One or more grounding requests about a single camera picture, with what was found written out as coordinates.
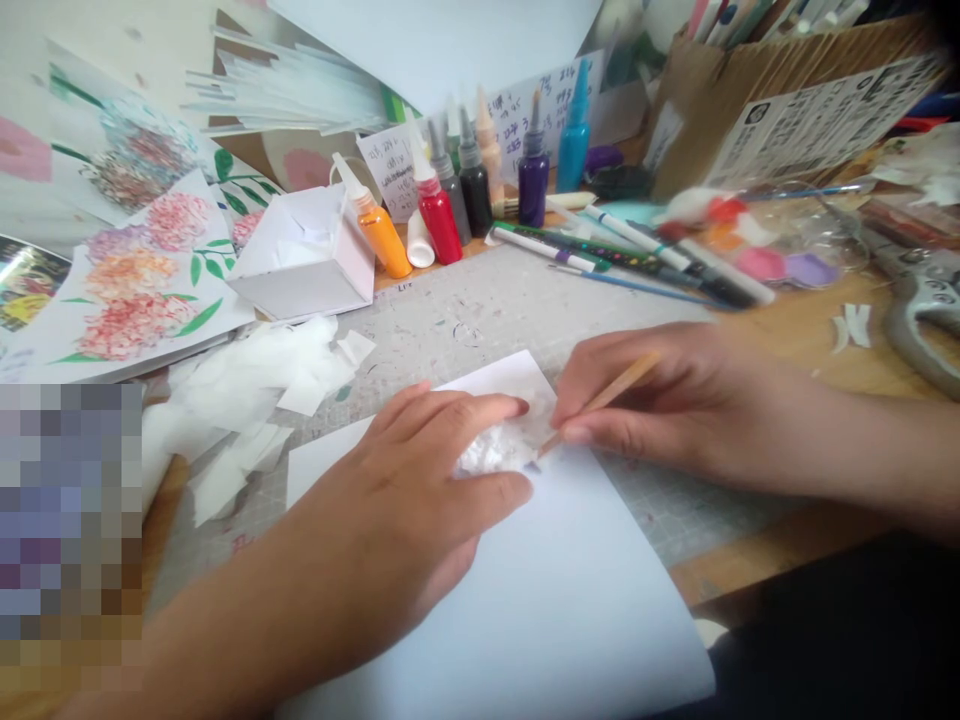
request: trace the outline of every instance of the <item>fingernail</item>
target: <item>fingernail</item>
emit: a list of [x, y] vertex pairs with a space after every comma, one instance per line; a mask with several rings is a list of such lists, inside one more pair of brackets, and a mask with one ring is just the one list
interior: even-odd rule
[[562, 437], [564, 442], [568, 442], [571, 445], [589, 445], [593, 441], [590, 428], [583, 427], [582, 425], [565, 427], [562, 432]]

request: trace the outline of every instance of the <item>wooden stick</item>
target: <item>wooden stick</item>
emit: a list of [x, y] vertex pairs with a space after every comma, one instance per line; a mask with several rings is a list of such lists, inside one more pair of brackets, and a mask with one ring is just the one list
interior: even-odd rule
[[[630, 367], [624, 370], [616, 380], [607, 385], [593, 400], [588, 402], [578, 414], [584, 415], [585, 413], [605, 408], [624, 392], [640, 382], [644, 375], [656, 367], [658, 362], [660, 362], [660, 353], [651, 352], [641, 355]], [[560, 433], [557, 433], [543, 444], [540, 452], [537, 453], [537, 459], [542, 458], [559, 444]]]

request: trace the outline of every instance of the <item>white box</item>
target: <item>white box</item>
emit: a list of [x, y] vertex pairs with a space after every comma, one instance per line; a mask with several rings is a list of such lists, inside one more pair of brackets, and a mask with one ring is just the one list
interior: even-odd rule
[[341, 183], [274, 197], [227, 283], [270, 319], [295, 322], [369, 305], [373, 270]]

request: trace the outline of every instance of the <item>orange paint bottle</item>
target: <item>orange paint bottle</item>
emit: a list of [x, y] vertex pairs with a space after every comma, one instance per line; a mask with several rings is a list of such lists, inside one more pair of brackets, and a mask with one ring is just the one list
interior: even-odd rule
[[373, 201], [371, 192], [357, 180], [340, 153], [333, 154], [333, 162], [347, 186], [347, 197], [357, 211], [360, 231], [387, 269], [387, 275], [392, 278], [406, 277], [413, 272], [413, 266], [407, 260], [407, 251], [390, 215]]

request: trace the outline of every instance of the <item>handwritten note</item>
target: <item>handwritten note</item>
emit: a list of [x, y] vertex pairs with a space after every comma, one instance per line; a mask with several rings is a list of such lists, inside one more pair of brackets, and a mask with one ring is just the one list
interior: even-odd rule
[[[603, 69], [603, 51], [586, 56], [590, 68], [587, 95], [593, 114], [594, 94], [598, 91]], [[544, 131], [544, 147], [551, 165], [557, 163], [560, 133], [567, 120], [567, 111], [577, 84], [580, 60], [555, 68], [552, 72], [527, 78], [505, 90], [487, 95], [487, 107], [497, 127], [497, 142], [503, 152], [503, 176], [516, 184], [517, 165], [523, 155], [523, 136], [530, 128], [533, 93], [540, 90], [540, 118]], [[438, 127], [446, 127], [438, 117]], [[420, 126], [426, 136], [427, 121]], [[417, 209], [417, 188], [413, 182], [413, 160], [410, 156], [409, 131], [403, 125], [384, 130], [357, 141], [363, 159], [383, 193], [387, 210], [394, 222], [407, 222]]]

